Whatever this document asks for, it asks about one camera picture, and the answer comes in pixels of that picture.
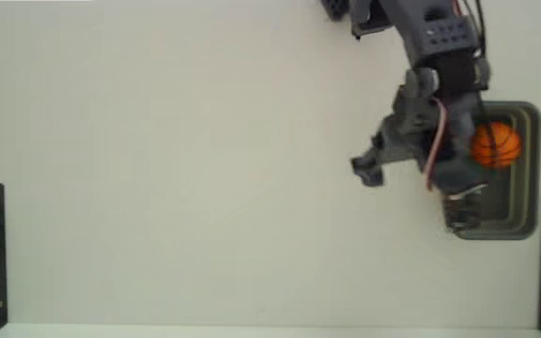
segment basketball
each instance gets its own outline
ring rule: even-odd
[[[491,122],[489,126],[477,127],[471,153],[485,167],[509,167],[521,154],[521,138],[513,128],[502,122]],[[488,128],[491,128],[493,140]]]

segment white table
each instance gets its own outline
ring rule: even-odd
[[[486,97],[541,110],[541,2],[485,11]],[[0,3],[10,322],[534,328],[539,232],[350,173],[407,66],[316,0]]]

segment gray tray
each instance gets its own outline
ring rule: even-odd
[[[490,119],[509,124],[523,140],[518,160],[504,170],[486,170],[487,188],[481,196],[481,226],[459,231],[464,239],[518,240],[536,227],[540,118],[526,102],[486,102]]]

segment red wire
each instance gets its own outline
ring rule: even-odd
[[[425,176],[425,183],[427,189],[431,192],[431,176],[433,175],[433,168],[436,164],[436,159],[438,158],[438,152],[440,150],[441,141],[443,140],[443,134],[446,130],[446,121],[448,119],[448,110],[446,106],[438,98],[433,98],[433,100],[438,104],[440,108],[440,124],[438,125],[438,130],[436,131],[436,136],[433,139],[433,145],[429,151],[429,156],[427,157],[427,163],[425,164],[425,169],[423,174]]]
[[[456,16],[462,16],[462,10],[460,9],[460,4],[458,0],[452,0],[452,9],[455,12]]]

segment cable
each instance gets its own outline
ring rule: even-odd
[[[481,0],[475,0],[477,6],[477,14],[479,16],[479,24],[481,25],[481,35],[479,36],[479,43],[481,45],[481,54],[486,56],[486,21],[484,20],[484,8],[481,6]]]
[[[441,141],[443,139],[443,134],[446,130],[446,120],[448,119],[448,110],[446,106],[438,98],[433,98],[440,108],[440,124],[438,125],[438,131],[436,131],[436,136],[433,139],[433,145],[429,151],[429,157],[427,157],[427,163],[425,164],[425,170],[423,174],[425,176],[425,183],[427,189],[431,191],[431,176],[433,174],[433,168],[438,157],[438,151],[440,150]]]
[[[452,10],[454,11],[456,16],[462,15],[462,10],[460,10],[460,4],[458,3],[458,0],[452,0]]]
[[[496,137],[494,136],[492,125],[489,122],[489,115],[487,114],[486,106],[484,105],[484,101],[482,100],[479,92],[477,92],[477,105],[479,106],[479,114],[481,114],[482,118],[484,119],[484,123],[486,123],[487,137],[489,138],[489,143],[492,150],[491,157],[493,161],[490,164],[498,164],[500,156],[498,154],[498,147],[496,146]]]
[[[477,18],[475,18],[475,14],[473,13],[473,10],[471,9],[471,5],[469,5],[469,0],[462,0],[465,4],[465,8],[467,9],[467,13],[471,17],[471,22],[473,24],[473,28],[475,28],[475,33],[477,33],[478,37],[481,37],[482,32],[479,31],[479,24],[477,23]]]

